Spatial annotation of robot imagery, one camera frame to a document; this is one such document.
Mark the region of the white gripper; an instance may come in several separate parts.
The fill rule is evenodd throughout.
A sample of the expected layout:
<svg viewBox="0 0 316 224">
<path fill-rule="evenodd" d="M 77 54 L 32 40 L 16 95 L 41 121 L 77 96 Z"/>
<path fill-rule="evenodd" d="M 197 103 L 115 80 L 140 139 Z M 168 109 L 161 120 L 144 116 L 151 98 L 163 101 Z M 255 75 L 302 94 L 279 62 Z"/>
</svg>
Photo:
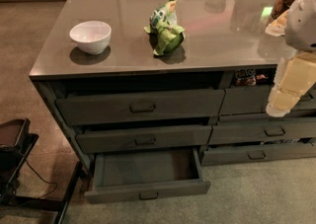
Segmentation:
<svg viewBox="0 0 316 224">
<path fill-rule="evenodd" d="M 287 14 L 288 11 L 284 11 L 268 24 L 265 33 L 273 37 L 283 36 Z M 266 113 L 272 117 L 283 117 L 316 83 L 316 53 L 297 51 L 289 59 L 282 58 L 276 68 L 274 83 Z"/>
</svg>

